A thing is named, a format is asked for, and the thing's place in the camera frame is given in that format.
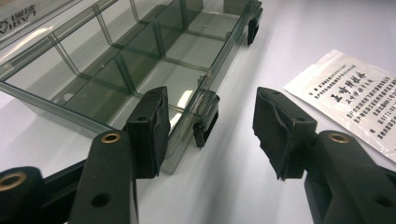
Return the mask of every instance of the white table surface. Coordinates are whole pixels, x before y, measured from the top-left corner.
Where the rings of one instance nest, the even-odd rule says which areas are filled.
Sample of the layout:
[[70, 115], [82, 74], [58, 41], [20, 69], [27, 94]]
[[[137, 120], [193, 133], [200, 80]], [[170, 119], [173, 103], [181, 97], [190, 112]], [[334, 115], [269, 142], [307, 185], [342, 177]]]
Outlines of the white table surface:
[[[240, 49], [219, 88], [219, 119], [206, 146], [192, 144], [173, 175], [137, 180], [140, 223], [312, 223], [304, 181], [276, 180], [253, 134], [257, 88], [284, 92], [331, 49], [396, 74], [396, 1], [267, 0], [262, 7], [255, 42]], [[318, 132], [347, 132], [285, 94], [318, 121]], [[82, 160], [91, 144], [2, 92], [0, 126], [0, 170], [32, 165], [48, 176]], [[377, 164], [396, 171], [361, 144]]]

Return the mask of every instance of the white background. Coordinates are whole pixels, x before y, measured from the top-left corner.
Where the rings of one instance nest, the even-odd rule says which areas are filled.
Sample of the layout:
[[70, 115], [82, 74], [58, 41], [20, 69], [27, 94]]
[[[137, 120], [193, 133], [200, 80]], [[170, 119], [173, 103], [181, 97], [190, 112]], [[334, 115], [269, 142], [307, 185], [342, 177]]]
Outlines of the white background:
[[[140, 223], [312, 223], [303, 180], [276, 180], [252, 131], [257, 87], [282, 88], [331, 49], [396, 74], [396, 2], [267, 0], [256, 40], [238, 52], [218, 95], [206, 146], [191, 146], [173, 175], [138, 180]], [[290, 96], [318, 121], [345, 130]], [[91, 139], [39, 117], [0, 92], [0, 170], [40, 167], [44, 176], [87, 155]], [[362, 144], [377, 164], [395, 163]]]

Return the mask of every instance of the transparent plastic box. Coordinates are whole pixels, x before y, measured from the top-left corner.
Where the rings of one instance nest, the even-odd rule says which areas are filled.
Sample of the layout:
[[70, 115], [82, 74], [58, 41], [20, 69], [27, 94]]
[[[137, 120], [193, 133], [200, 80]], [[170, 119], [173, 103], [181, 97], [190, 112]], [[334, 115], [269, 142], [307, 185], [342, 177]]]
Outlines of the transparent plastic box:
[[146, 91], [166, 86], [172, 174], [205, 119], [261, 2], [101, 0], [0, 67], [0, 90], [96, 135], [122, 129]]

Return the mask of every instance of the metal grommet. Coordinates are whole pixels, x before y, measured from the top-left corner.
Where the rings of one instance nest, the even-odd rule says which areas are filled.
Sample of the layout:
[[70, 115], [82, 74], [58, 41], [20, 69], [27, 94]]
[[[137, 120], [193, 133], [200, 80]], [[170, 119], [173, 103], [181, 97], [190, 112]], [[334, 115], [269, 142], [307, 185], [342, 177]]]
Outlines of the metal grommet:
[[329, 138], [332, 139], [334, 142], [337, 143], [348, 143], [349, 138], [340, 133], [329, 133]]
[[5, 175], [0, 179], [0, 191], [13, 189], [23, 183], [26, 179], [26, 173], [19, 171], [13, 174]]
[[108, 133], [102, 137], [102, 142], [104, 143], [115, 143], [121, 139], [119, 133]]

